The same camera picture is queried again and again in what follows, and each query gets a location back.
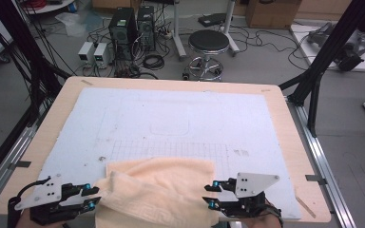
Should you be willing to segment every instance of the black cable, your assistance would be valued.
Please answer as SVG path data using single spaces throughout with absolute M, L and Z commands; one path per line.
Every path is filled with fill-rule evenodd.
M 97 70 L 97 75 L 99 75 L 99 76 L 97 76 L 97 77 L 102 77 L 102 76 L 100 75 L 100 72 L 99 72 L 99 66 L 97 66 L 97 65 L 96 65 L 95 70 Z
M 3 35 L 0 33 L 0 42 L 1 44 L 4 46 L 4 48 L 8 49 L 9 44 L 7 42 L 7 40 L 4 39 L 5 37 L 3 37 Z M 20 71 L 20 73 L 22 74 L 23 78 L 25 80 L 27 80 L 29 83 L 31 82 L 29 76 L 27 75 L 27 73 L 23 70 L 23 68 L 20 66 L 20 64 L 17 62 L 14 53 L 9 51 L 10 57 L 12 58 L 12 61 L 14 62 L 14 64 L 16 65 L 17 69 Z
M 100 28 L 97 28 L 97 29 L 89 32 L 86 40 L 89 41 L 88 38 L 90 38 L 93 41 L 93 43 L 98 43 L 99 42 L 99 39 L 100 39 L 100 36 L 102 36 L 101 34 L 99 34 L 99 32 L 104 31 L 106 29 L 107 28 L 105 26 L 105 20 L 103 19 L 102 26 Z
M 143 61 L 144 67 L 152 70 L 158 70 L 164 67 L 164 58 L 161 55 L 147 55 Z
M 34 25 L 34 27 L 35 27 L 35 29 L 36 29 L 36 31 L 37 31 L 37 33 L 40 35 L 40 38 L 41 38 L 41 40 L 42 40 L 42 43 L 43 43 L 43 45 L 44 45 L 44 47 L 46 48 L 46 50 L 47 50 L 47 52 L 48 52 L 48 55 L 49 55 L 49 57 L 51 58 L 51 60 L 52 60 L 52 63 L 56 66 L 56 67 L 58 67 L 58 65 L 57 65 L 57 63 L 56 63 L 56 61 L 55 61 L 55 57 L 54 57 L 54 55 L 53 55 L 53 52 L 52 51 L 54 51 L 57 55 L 58 55 L 58 57 L 62 60 L 62 62 L 67 66 L 67 68 L 73 73 L 73 75 L 77 75 L 76 73 L 75 73 L 75 71 L 67 64 L 67 62 L 64 60 L 64 58 L 58 53 L 58 51 L 53 47 L 53 45 L 51 44 L 51 42 L 48 40 L 48 38 L 47 38 L 47 36 L 45 35 L 45 33 L 42 31 L 42 29 L 43 29 L 43 27 L 42 27 L 42 24 L 41 24 L 41 22 L 40 22 L 40 20 L 37 20 L 37 23 L 38 23 L 38 26 L 40 27 L 40 28 L 38 28 L 36 25 L 35 25 L 35 23 L 33 22 L 32 24 Z
M 165 3 L 162 3 L 162 9 L 157 9 L 155 11 L 155 14 L 158 12 L 158 11 L 161 11 L 161 13 L 158 15 L 158 17 L 155 19 L 155 25 L 156 23 L 158 22 L 158 20 L 163 17 L 163 21 L 164 21 L 164 8 L 166 8 L 168 5 L 165 4 Z
M 162 44 L 159 39 L 156 39 L 156 43 L 158 44 L 159 49 L 164 52 L 164 55 L 162 56 L 163 58 L 170 53 L 170 47 L 166 44 L 167 40 L 164 39 L 164 44 Z
M 129 77 L 141 78 L 142 75 L 149 75 L 149 76 L 153 77 L 154 79 L 159 80 L 159 78 L 156 75 L 149 73 L 149 72 L 140 72 L 140 73 L 136 73 L 136 74 L 131 74 L 131 75 L 129 75 Z
M 32 186 L 35 186 L 35 185 L 41 185 L 41 184 L 45 184 L 47 181 L 51 180 L 51 177 L 48 177 L 47 179 L 45 180 L 39 180 L 39 181 L 36 181 L 36 182 L 33 182 L 33 183 L 29 183 L 28 185 L 26 185 L 24 188 L 22 188 L 22 190 L 20 190 L 20 192 L 17 194 L 17 197 L 18 198 L 21 198 L 23 193 L 26 192 L 26 190 L 28 190 L 29 188 L 31 188 Z
M 240 32 L 237 32 L 237 33 L 239 33 L 239 34 L 241 34 L 242 36 L 244 36 L 245 37 L 245 41 L 242 41 L 242 40 L 238 40 L 238 39 L 235 39 L 235 41 L 238 41 L 238 42 L 242 42 L 242 43 L 244 43 L 245 44 L 245 50 L 242 50 L 242 51 L 240 51 L 240 52 L 243 52 L 243 51 L 246 51 L 247 50 L 247 48 L 248 48 L 248 46 L 254 46 L 254 47 L 265 47 L 265 46 L 272 46 L 277 52 L 283 52 L 283 51 L 285 51 L 285 50 L 288 50 L 288 49 L 291 49 L 292 50 L 292 52 L 288 55 L 288 57 L 287 57 L 287 59 L 288 59 L 288 61 L 289 61 L 289 63 L 290 64 L 292 64 L 294 67 L 297 67 L 297 68 L 299 68 L 299 69 L 303 69 L 303 70 L 306 70 L 306 68 L 302 68 L 302 67 L 300 67 L 300 66 L 297 66 L 291 59 L 290 59 L 290 56 L 291 55 L 293 55 L 294 57 L 296 57 L 296 58 L 298 58 L 298 59 L 305 59 L 305 58 L 309 58 L 309 57 L 313 57 L 313 56 L 306 56 L 306 57 L 298 57 L 296 54 L 295 54 L 295 52 L 301 47 L 301 44 L 302 44 L 302 42 L 304 41 L 304 39 L 308 36 L 308 35 L 306 35 L 305 37 L 303 37 L 301 40 L 300 40 L 300 42 L 299 43 L 297 43 L 295 40 L 293 40 L 292 38 L 289 38 L 289 37 L 286 37 L 286 36 L 284 36 L 284 35 L 280 35 L 280 34 L 276 34 L 276 33 L 274 33 L 274 32 L 271 32 L 271 31 L 268 31 L 268 30 L 257 30 L 256 31 L 256 34 L 255 34 L 255 37 L 249 37 L 250 36 L 250 34 L 249 34 L 249 32 L 246 30 L 246 29 L 244 29 L 244 27 L 235 27 L 235 26 L 232 26 L 232 27 L 234 27 L 234 28 L 237 28 L 237 29 L 242 29 L 242 30 L 244 30 L 245 32 L 246 32 L 246 35 L 245 34 L 242 34 L 242 33 L 240 33 Z M 272 34 L 272 35 L 276 35 L 276 36 L 279 36 L 279 37 L 282 37 L 282 38 L 285 38 L 285 39 L 287 39 L 287 40 L 289 40 L 289 41 L 291 41 L 291 42 L 293 42 L 294 44 L 295 44 L 295 47 L 285 47 L 285 48 L 283 48 L 283 49 L 280 49 L 280 48 L 278 48 L 278 47 L 276 47 L 274 44 L 272 44 L 272 43 L 263 43 L 263 41 L 262 41 L 262 39 L 260 38 L 260 36 L 261 36 L 261 34 L 262 33 L 268 33 L 268 34 Z M 250 44 L 250 43 L 248 43 L 248 40 L 250 40 L 250 39 L 255 39 L 255 44 Z
M 41 28 L 41 29 L 39 29 L 39 28 L 35 25 L 34 20 L 32 20 L 33 18 L 31 18 L 31 17 L 30 17 L 30 11 L 29 11 L 29 10 L 32 10 L 32 11 L 34 12 L 34 14 L 36 14 L 34 7 L 33 7 L 33 6 L 31 6 L 31 8 L 25 8 L 26 16 L 27 16 L 27 17 L 28 17 L 28 19 L 31 21 L 31 23 L 33 24 L 33 26 L 34 26 L 34 28 L 36 29 L 37 33 L 39 34 L 40 39 L 42 40 L 44 47 L 45 47 L 45 48 L 46 48 L 46 50 L 48 51 L 48 55 L 50 56 L 50 58 L 51 58 L 51 60 L 52 60 L 52 63 L 56 65 L 56 63 L 55 63 L 55 59 L 54 59 L 54 57 L 53 57 L 53 55 L 52 55 L 52 52 L 51 52 L 51 51 L 50 51 L 50 49 L 46 46 L 45 41 L 46 41 L 47 39 L 46 39 L 46 36 L 45 36 L 44 32 L 42 32 L 42 29 L 43 29 L 43 28 L 42 28 L 42 26 L 41 26 L 41 24 L 40 24 L 40 21 L 39 21 L 39 20 L 37 20 L 37 22 L 39 23 L 39 25 L 40 25 L 40 28 Z
M 88 73 L 88 75 L 85 74 L 85 69 L 87 69 L 87 68 L 91 68 L 91 71 L 90 71 L 90 73 Z M 85 76 L 85 77 L 92 76 L 92 73 L 94 71 L 94 68 L 95 68 L 95 66 L 92 66 L 92 67 L 83 67 L 83 69 L 82 69 L 82 75 Z

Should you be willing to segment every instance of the stool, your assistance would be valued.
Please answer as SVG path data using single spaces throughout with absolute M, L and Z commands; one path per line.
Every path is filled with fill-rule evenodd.
M 189 36 L 188 45 L 203 54 L 203 57 L 192 60 L 185 68 L 182 78 L 188 80 L 192 75 L 200 81 L 221 81 L 223 65 L 210 56 L 224 53 L 229 48 L 227 36 L 214 30 L 199 30 Z

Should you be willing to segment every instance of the metal stool legs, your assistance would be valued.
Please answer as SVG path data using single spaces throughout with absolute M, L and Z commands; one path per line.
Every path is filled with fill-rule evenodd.
M 221 81 L 223 65 L 221 62 L 211 58 L 209 55 L 204 55 L 203 57 L 197 57 L 192 60 L 185 71 L 199 81 Z M 189 75 L 186 73 L 184 79 L 188 80 Z

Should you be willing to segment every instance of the round stool seat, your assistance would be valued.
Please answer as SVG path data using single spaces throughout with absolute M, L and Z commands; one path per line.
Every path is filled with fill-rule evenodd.
M 199 30 L 189 36 L 188 44 L 197 52 L 220 54 L 229 48 L 229 39 L 218 31 Z

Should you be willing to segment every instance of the computer tower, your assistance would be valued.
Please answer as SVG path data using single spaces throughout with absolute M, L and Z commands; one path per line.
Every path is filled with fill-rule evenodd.
M 141 35 L 141 48 L 144 50 L 156 50 L 154 13 L 153 6 L 140 6 L 138 10 L 136 22 Z
M 117 8 L 108 26 L 116 60 L 133 60 L 138 29 L 133 8 Z

